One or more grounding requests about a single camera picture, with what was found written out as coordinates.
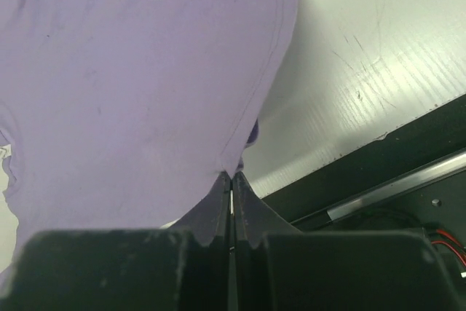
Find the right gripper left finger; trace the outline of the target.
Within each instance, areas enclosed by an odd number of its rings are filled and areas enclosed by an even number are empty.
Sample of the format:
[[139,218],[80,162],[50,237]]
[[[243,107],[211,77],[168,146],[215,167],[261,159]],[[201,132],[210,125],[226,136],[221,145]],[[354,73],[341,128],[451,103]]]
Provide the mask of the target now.
[[3,310],[226,310],[231,181],[167,229],[41,232],[12,265]]

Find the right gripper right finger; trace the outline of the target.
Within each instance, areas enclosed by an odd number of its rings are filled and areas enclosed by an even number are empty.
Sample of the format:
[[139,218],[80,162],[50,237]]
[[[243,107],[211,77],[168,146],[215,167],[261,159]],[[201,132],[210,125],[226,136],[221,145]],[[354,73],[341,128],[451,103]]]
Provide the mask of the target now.
[[423,236],[301,232],[232,182],[240,310],[463,310],[465,290]]

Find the purple t-shirt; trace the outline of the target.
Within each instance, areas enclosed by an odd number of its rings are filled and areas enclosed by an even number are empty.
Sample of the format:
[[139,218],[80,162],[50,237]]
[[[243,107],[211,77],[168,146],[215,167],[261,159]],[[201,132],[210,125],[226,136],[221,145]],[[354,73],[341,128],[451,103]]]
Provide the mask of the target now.
[[1,0],[15,251],[52,229],[146,229],[234,175],[298,0]]

